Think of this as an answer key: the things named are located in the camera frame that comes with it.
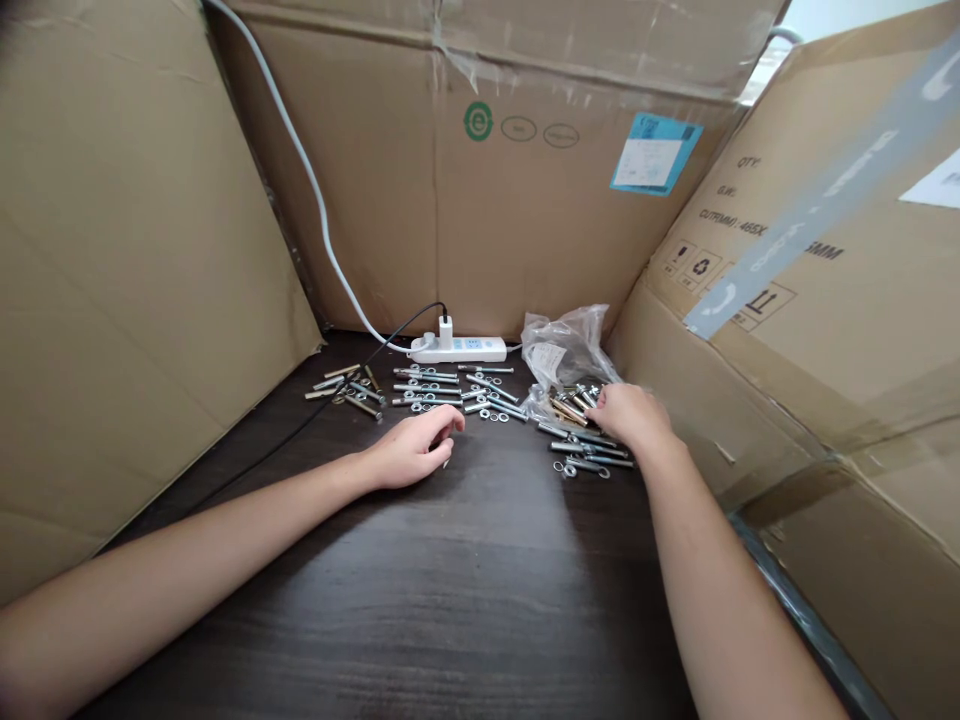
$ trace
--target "left hand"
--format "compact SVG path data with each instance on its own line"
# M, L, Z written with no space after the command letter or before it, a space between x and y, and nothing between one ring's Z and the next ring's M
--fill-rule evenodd
M422 480L450 459L454 428L463 432L464 420L452 405L402 420L362 455L372 468L379 488L402 488ZM431 446L439 443L430 451Z

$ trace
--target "power cord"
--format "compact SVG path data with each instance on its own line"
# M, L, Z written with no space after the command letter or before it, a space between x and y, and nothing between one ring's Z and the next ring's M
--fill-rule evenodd
M231 477L229 480L227 480L227 482L226 482L225 484L221 485L219 488L217 488L217 489L214 490L213 492L207 494L207 495L206 495L205 497L203 497L203 499L201 499L199 502L194 503L193 506L192 506L186 513L184 513L183 517L187 517L187 516L189 516L189 515L192 515L192 514L193 514L194 512L196 512L199 508L203 507L203 506L206 505L208 502L210 502L211 500L213 500L215 497L217 497L217 496L218 496L220 493L222 493L224 490L226 490L227 488L231 487L234 483L236 483L236 482L237 482L240 478L242 478L244 475L246 475L247 473L249 473L249 472L250 472L251 470L253 470L254 468L259 467L260 465L262 465L263 463L265 463L267 460L269 460L271 457L273 457L273 456L277 453L277 451L279 451L284 445L286 445L287 443L289 443L289 442L290 442L291 440L293 440L297 435L299 435L301 432L303 432L303 430L304 430L311 422L313 422L313 420L317 417L317 415L319 415L321 412L323 412L324 409L326 409L326 407L327 407L330 403L332 403L333 400L334 400L336 397L338 397L339 395L342 395L343 393L345 393L346 390L347 390L347 388L348 388L347 383L350 382L350 381L352 381L352 380L355 380L355 379L360 375L360 373L363 371L363 367L364 367L365 365L369 365L370 362L371 362L377 355L380 354L380 351L381 351L381 350L383 350L385 347L393 347L392 345L390 345L390 341L391 341L391 340L393 340L397 335L399 335L400 333L402 333L402 332L407 328L407 326L408 326L410 323L412 323L412 322L413 322L414 320L416 320L418 317L420 317L421 315L423 315L423 313L425 313L427 310L429 310L430 308L434 308L434 307L436 307L436 306L438 306L438 305L440 306L441 310L443 311L444 317L446 317L446 315L447 315L447 306L444 305L444 304L443 304L442 302L440 302L440 301L432 302L432 303L430 303L429 305L427 305L427 306L423 307L422 309L420 309L419 311L417 311L417 313L416 313L413 317L411 317L411 318L410 318L409 320L407 320L403 325L401 325L400 327L398 327L398 328L394 331L394 333L393 333L390 337L388 337L386 340L384 340L383 338L380 338L380 342L381 342L380 346L379 346L376 350L374 350L372 353L370 353L370 357L368 357L366 360L364 360L362 363L360 363L360 367L358 367L356 370L354 370L354 371L351 372L351 373L348 373L347 376L344 378L344 382L340 385L340 387L339 387L339 389L337 390L337 392L335 392L333 395L330 395L329 397L324 398L324 399L320 402L320 405L317 407L317 409L314 410L310 415L308 415L308 416L307 416L307 419L304 420L302 423L300 423L300 425L298 425L298 426L296 427L296 429L293 430L293 432L289 433L283 440L281 440L276 446L274 446L274 448L273 448L272 450L270 450L270 452L268 452L266 455L264 455L263 457L261 457L261 458L260 458L259 460L257 460L256 462L251 463L250 465L248 465L247 467L245 467L245 468L244 468L243 470L241 470L240 472L238 472L238 473L236 473L235 475L233 475L233 477Z
M250 45L250 49L253 51L253 55L257 60L257 64L260 66L260 72L263 73L263 79L266 81L267 87L270 90L270 95L273 97L273 102L277 106L277 111L280 113L280 119L283 120L283 125L287 129L287 134L290 135L290 140L293 141L293 146L297 151L297 155L300 157L300 162L303 164L303 169L306 171L307 178L310 180L310 187L313 189L313 195L317 201L317 208L320 210L320 229L323 234L323 247L327 251L327 257L330 258L330 264L333 266L333 270L337 274L340 284L343 285L343 289L346 291L347 297L350 298L350 302L353 305L353 309L356 310L357 315L360 318L360 322L363 323L363 326L367 329L367 332L369 332L391 350L396 350L397 352L402 352L405 354L412 352L410 348L402 348L399 345L392 345L390 343L392 337L384 340L380 334L373 329L373 325L371 325L370 321L367 320L367 316L363 314L363 308L360 307L360 302L357 300L357 296L353 294L353 288L350 287L350 283L347 282L347 278L343 274L343 270L340 269L340 263L337 262L337 256L333 253L333 245L330 243L330 225L327 222L327 204L323 201L323 193L320 192L320 184L317 182L317 176L313 171L313 165L310 164L310 158L307 157L307 151L303 149L303 143L300 141L300 136L293 127L293 121L290 119L290 114L287 112L287 106L284 105L283 98L280 97L280 90L277 89L277 83L273 79L273 73L270 72L270 66L267 65L267 59L263 56L263 52L260 50L260 45L257 43L256 38L253 37L253 33L250 32L250 28L248 28L246 23L240 19L240 16L224 5L221 0L202 0L202 2L215 7L217 10L223 13L230 22L236 25L237 29L240 30L240 34L243 35L244 39L247 41L247 44ZM446 307L444 307L443 310L443 319L444 322L446 322Z

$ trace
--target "white label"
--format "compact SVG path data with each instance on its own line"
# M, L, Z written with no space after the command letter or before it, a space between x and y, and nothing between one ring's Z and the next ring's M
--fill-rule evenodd
M937 165L932 173L907 190L900 199L960 210L960 150Z
M551 382L557 380L557 365L566 354L566 350L551 343L538 343L530 351L530 369L540 373Z
M627 140L614 185L666 185L683 140Z

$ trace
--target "power strip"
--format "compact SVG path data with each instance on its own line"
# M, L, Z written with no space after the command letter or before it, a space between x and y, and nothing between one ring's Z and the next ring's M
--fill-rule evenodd
M453 318L440 318L440 337L424 333L410 343L410 359L417 363L440 362L503 362L507 359L507 344L503 338L453 336Z

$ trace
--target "black cable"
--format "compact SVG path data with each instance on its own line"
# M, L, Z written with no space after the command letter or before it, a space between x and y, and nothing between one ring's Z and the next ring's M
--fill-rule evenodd
M311 413L311 414L307 417L306 420L304 420L302 423L300 423L300 425L297 426L297 428L296 428L293 432L291 432L290 434L288 434L283 440L281 440L281 441L280 441L272 450L270 450L270 452L268 452L266 455L264 455L263 457L261 457L261 458L260 458L259 460L257 460L256 462L251 463L250 465L248 465L247 467L245 467L245 468L244 468L243 470L241 470L240 472L236 473L233 477L231 477L229 480L227 480L226 483L224 483L224 484L221 485L219 488L217 488L217 489L214 490L213 492L211 492L211 493L209 493L208 495L206 495L202 500L200 500L200 501L197 502L197 503L194 503L194 505L193 505L186 513L184 513L183 517L187 517L187 516L189 516L189 515L192 515L198 508L202 507L203 505L206 505L208 502L210 502L211 500L213 500L213 498L215 498L217 495L219 495L219 494L222 493L224 490L226 490L227 488L229 488L231 485L233 485L235 482L237 482L237 480L239 480L240 478L242 478L242 477L243 477L244 475L246 475L248 472L250 472L250 471L253 470L254 468L259 467L260 465L262 465L263 463L265 463L267 460L269 460L271 457L273 457L273 456L277 453L277 451L280 450L284 445L286 445L288 442L290 442L291 440L293 440L297 435L299 435L301 432L303 432L303 430L307 427L307 425L309 425L311 422L313 422L313 420L317 417L317 415L319 415L321 412L323 412L323 410L324 410L331 402L333 402L334 398L336 398L337 396L339 396L339 395L343 394L344 392L346 392L347 387L349 387L349 386L347 385L347 383L349 383L350 381L356 379L357 376L359 376L360 373L363 372L364 366L365 366L365 365L369 365L370 362L380 353L381 350L383 350L388 344L390 344L391 342L393 342L393 339L394 339L395 337L397 337L397 335L399 335L399 334L402 333L404 330L406 330L407 325L409 325L409 324L412 323L414 320L416 320L418 317L420 317L421 315L423 315L427 310L429 310L430 308L436 307L437 305L439 305L439 306L441 307L441 309L443 310L443 317L446 318L446 317L447 317L447 306L444 305L444 304L443 304L442 302L440 302L440 301L432 302L432 303L430 303L429 305L427 305L426 307L424 307L424 308L422 308L421 310L419 310L413 317L411 317L411 318L410 318L409 320L407 320L403 325L401 325L400 327L398 327L390 337L388 337L386 340L384 340L376 350L374 350L372 353L370 353L370 357L368 357L366 360L364 360L362 363L360 363L360 367L358 367L358 368L357 368L356 370L354 370L353 372L348 373L347 376L344 378L343 383L340 385L339 389L337 390L337 392L335 392L333 395L330 395L329 397L325 398L325 399L320 403L320 406L319 406L316 410L314 410L313 413Z

